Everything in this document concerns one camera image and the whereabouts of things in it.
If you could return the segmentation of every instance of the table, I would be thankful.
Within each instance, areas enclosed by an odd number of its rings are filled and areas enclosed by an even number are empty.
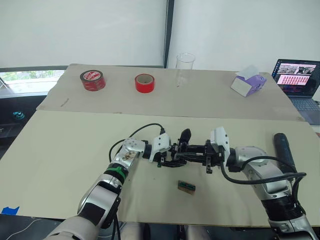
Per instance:
[[[100,70],[106,87],[85,90],[80,74]],[[155,77],[153,92],[135,89],[134,77]],[[243,97],[230,88],[233,71],[189,70],[187,84],[177,87],[177,69],[71,64],[38,110],[122,113],[152,116],[304,121],[269,73],[262,90]]]
[[[272,138],[285,133],[296,167],[306,172],[299,200],[313,226],[320,225],[319,140],[307,122],[170,117],[38,110],[0,161],[0,209],[20,207],[18,215],[65,219],[77,213],[86,190],[105,171],[113,143],[148,123],[162,124],[176,142],[190,128],[190,144],[204,144],[212,129],[224,126],[230,146],[252,146],[274,156]],[[156,126],[137,133],[152,140]],[[229,173],[245,180],[243,173]],[[195,195],[177,189],[178,180],[196,185]],[[217,167],[188,163],[157,168],[135,162],[121,193],[118,215],[124,222],[268,227],[267,215],[250,186],[223,178]]]

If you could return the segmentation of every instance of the red tape roll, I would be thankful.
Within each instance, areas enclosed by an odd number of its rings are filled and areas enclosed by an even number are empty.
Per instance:
[[[139,74],[134,78],[135,89],[143,94],[152,92],[155,89],[155,78],[146,73]]]
[[[106,86],[104,75],[98,70],[85,71],[80,75],[80,79],[84,88],[89,91],[99,91]]]

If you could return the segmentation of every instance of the silver robot arm segment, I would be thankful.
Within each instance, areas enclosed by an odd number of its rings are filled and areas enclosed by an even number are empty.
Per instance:
[[[235,160],[232,161],[232,164],[238,167],[241,167],[250,158],[267,156],[266,152],[254,146],[236,147],[234,150]],[[251,161],[242,171],[249,180],[260,180],[284,175],[268,159]],[[301,207],[294,200],[288,180],[256,184],[252,185],[252,187],[266,210],[272,230],[278,235],[279,239],[318,239],[306,215],[303,214]]]
[[[108,228],[120,204],[119,194],[135,159],[142,154],[153,160],[156,153],[170,148],[170,138],[163,133],[153,144],[127,138],[119,153],[82,197],[77,216],[70,217],[56,227],[45,240],[96,240],[100,228]]]

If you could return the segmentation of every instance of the purple tissue box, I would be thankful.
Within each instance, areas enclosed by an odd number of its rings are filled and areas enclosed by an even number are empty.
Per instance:
[[[254,75],[247,80],[243,76],[236,76],[231,88],[246,97],[259,91],[266,81],[267,79],[260,75]]]

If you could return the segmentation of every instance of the clear plastic cup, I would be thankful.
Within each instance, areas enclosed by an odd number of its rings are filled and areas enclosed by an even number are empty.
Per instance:
[[[192,69],[194,65],[194,61],[196,60],[195,55],[188,53],[188,52],[182,52],[176,56],[176,69]]]

